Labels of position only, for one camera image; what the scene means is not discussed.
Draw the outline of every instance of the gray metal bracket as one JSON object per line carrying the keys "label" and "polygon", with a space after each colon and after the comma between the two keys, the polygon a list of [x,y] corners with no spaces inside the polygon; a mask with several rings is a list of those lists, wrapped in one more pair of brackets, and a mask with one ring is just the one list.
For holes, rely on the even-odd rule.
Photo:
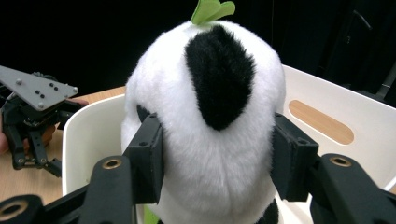
{"label": "gray metal bracket", "polygon": [[78,93],[78,88],[32,76],[0,65],[0,82],[37,111],[57,105]]}

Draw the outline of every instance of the white fur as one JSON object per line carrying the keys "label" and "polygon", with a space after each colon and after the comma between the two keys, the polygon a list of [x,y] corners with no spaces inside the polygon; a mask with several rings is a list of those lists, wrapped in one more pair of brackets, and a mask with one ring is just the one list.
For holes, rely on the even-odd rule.
{"label": "white fur", "polygon": [[[244,112],[220,132],[202,118],[184,57],[188,41],[214,24],[241,41],[256,70]],[[126,87],[123,150],[140,126],[137,104],[156,112],[164,127],[165,178],[153,212],[165,224],[255,223],[276,194],[271,132],[285,97],[281,62],[271,47],[235,23],[187,21],[157,38]]]}

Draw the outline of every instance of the black ear patch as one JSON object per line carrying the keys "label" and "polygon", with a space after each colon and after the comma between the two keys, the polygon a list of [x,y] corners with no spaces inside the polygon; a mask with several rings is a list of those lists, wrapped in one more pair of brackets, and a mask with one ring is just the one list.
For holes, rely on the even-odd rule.
{"label": "black ear patch", "polygon": [[143,106],[137,105],[136,107],[137,115],[139,116],[140,122],[143,123],[146,117],[148,117],[151,113]]}
{"label": "black ear patch", "polygon": [[254,60],[220,25],[198,34],[185,48],[187,66],[207,125],[227,128],[243,112],[251,94]]}

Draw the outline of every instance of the stuffed toy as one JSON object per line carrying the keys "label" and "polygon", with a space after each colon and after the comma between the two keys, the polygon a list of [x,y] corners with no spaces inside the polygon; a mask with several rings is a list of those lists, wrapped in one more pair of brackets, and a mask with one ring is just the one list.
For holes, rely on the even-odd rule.
{"label": "stuffed toy", "polygon": [[190,21],[152,43],[126,84],[122,148],[141,125],[138,108],[157,113],[164,129],[161,198],[148,206],[159,223],[282,222],[270,172],[283,68],[262,39],[216,21],[234,9],[199,1]]}

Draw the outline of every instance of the white bin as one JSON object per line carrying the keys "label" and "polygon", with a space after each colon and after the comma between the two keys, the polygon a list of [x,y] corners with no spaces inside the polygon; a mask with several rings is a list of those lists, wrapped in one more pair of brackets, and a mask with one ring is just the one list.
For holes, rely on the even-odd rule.
{"label": "white bin", "polygon": [[[288,66],[284,66],[284,70],[287,81],[284,116],[319,143],[319,155],[348,156],[356,160],[381,189],[389,190],[396,182],[396,109]],[[124,95],[120,95],[88,105],[66,123],[64,195],[89,183],[97,161],[121,154],[123,101]],[[345,124],[353,140],[339,143],[312,128],[290,112],[290,105],[296,102]],[[283,202],[279,207],[287,224],[312,223],[309,203]]]}

